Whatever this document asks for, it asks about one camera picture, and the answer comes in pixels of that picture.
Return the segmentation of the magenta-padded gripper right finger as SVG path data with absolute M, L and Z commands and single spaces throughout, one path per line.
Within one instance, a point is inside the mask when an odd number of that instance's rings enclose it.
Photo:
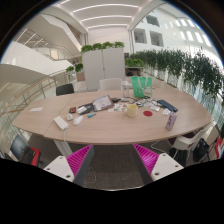
M 183 169 L 183 166 L 167 153 L 157 154 L 135 143 L 133 147 L 133 156 L 144 185 Z

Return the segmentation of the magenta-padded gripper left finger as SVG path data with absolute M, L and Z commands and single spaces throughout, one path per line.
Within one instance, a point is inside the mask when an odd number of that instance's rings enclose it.
M 94 146 L 87 145 L 67 157 L 58 156 L 44 170 L 82 186 L 94 156 Z

